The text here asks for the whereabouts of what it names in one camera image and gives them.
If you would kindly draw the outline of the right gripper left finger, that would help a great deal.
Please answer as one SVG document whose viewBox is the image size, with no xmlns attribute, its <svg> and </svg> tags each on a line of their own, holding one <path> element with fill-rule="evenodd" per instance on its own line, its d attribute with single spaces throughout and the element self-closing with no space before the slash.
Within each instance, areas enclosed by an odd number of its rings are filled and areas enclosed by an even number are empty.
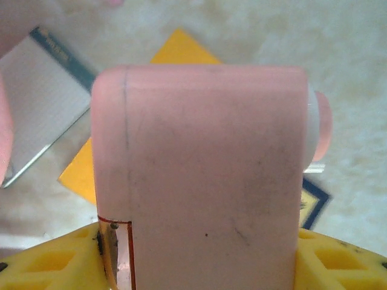
<svg viewBox="0 0 387 290">
<path fill-rule="evenodd" d="M 111 290 L 99 226 L 88 225 L 1 258 L 0 290 Z"/>
</svg>

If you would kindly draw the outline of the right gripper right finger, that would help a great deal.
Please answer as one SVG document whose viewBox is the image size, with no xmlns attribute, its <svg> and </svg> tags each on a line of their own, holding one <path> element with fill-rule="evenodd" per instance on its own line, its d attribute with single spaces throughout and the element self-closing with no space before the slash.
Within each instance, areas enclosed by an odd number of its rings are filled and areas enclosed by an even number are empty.
<svg viewBox="0 0 387 290">
<path fill-rule="evenodd" d="M 387 290 L 387 257 L 301 228 L 294 290 Z"/>
</svg>

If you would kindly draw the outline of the pink pencil sharpener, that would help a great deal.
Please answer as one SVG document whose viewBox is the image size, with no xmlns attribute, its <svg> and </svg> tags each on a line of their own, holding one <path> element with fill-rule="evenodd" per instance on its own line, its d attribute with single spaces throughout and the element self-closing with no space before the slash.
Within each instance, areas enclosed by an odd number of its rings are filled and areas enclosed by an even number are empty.
<svg viewBox="0 0 387 290">
<path fill-rule="evenodd" d="M 102 72 L 91 141 L 111 290 L 293 290 L 303 174 L 332 125 L 297 67 Z"/>
</svg>

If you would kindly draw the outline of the yellow paperback book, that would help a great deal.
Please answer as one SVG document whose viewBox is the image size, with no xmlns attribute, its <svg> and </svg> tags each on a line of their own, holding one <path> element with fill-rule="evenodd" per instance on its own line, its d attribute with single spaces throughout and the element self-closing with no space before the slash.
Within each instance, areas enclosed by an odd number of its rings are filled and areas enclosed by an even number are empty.
<svg viewBox="0 0 387 290">
<path fill-rule="evenodd" d="M 182 29 L 175 30 L 151 60 L 152 64 L 220 64 L 210 51 Z M 96 205 L 91 139 L 81 147 L 58 181 Z"/>
</svg>

